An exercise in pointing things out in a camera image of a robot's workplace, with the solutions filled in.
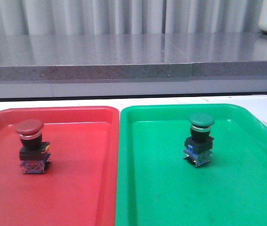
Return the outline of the white pleated curtain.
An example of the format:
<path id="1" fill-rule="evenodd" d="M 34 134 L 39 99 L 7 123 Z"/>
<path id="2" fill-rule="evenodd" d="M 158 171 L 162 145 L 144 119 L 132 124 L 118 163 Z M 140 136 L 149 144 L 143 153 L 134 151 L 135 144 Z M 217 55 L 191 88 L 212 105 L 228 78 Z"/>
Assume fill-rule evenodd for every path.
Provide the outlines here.
<path id="1" fill-rule="evenodd" d="M 260 0 L 0 0 L 0 35 L 249 32 Z"/>

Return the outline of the green plastic tray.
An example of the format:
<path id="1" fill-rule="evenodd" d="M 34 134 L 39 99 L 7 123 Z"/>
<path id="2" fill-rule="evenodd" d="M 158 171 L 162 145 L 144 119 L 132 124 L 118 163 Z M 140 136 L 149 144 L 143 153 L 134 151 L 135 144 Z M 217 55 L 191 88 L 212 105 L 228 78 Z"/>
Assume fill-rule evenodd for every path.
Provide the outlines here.
<path id="1" fill-rule="evenodd" d="M 183 158 L 188 116 L 215 118 L 211 162 Z M 267 226 L 267 126 L 229 104 L 132 106 L 120 114 L 117 226 Z"/>

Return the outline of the red mushroom push button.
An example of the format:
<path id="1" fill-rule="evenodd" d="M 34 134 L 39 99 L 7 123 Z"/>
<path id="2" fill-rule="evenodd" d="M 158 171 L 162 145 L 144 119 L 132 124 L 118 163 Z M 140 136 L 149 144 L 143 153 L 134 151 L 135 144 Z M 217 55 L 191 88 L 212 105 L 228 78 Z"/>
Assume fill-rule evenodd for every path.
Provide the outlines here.
<path id="1" fill-rule="evenodd" d="M 22 143 L 19 160 L 24 174 L 44 174 L 50 163 L 50 143 L 42 140 L 43 127 L 39 119 L 24 120 L 15 126 Z"/>

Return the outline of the grey stone counter slab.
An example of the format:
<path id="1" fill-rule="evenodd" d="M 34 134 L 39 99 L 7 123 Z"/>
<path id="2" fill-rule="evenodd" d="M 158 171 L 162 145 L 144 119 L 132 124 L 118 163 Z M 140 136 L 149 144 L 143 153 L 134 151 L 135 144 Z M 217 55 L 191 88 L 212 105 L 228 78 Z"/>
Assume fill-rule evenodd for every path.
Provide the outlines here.
<path id="1" fill-rule="evenodd" d="M 0 35 L 0 82 L 205 76 L 267 76 L 267 35 Z"/>

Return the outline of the red plastic tray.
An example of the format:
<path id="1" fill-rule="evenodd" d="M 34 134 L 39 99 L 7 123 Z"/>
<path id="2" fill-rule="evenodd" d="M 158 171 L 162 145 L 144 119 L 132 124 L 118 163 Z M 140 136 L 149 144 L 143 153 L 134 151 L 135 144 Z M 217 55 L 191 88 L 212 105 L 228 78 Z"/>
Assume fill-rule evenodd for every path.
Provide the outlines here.
<path id="1" fill-rule="evenodd" d="M 23 174 L 15 125 L 40 119 L 44 174 Z M 108 106 L 0 111 L 0 226 L 115 224 L 119 111 Z"/>

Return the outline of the green mushroom push button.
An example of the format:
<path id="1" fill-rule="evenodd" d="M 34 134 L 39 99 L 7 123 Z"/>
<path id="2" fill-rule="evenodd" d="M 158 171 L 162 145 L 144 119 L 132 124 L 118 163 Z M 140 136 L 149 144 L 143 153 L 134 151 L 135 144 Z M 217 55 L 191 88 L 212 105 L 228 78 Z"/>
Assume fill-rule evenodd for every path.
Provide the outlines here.
<path id="1" fill-rule="evenodd" d="M 188 121 L 190 136 L 184 142 L 183 159 L 198 168 L 212 160 L 214 137 L 210 132 L 215 119 L 207 113 L 192 113 Z"/>

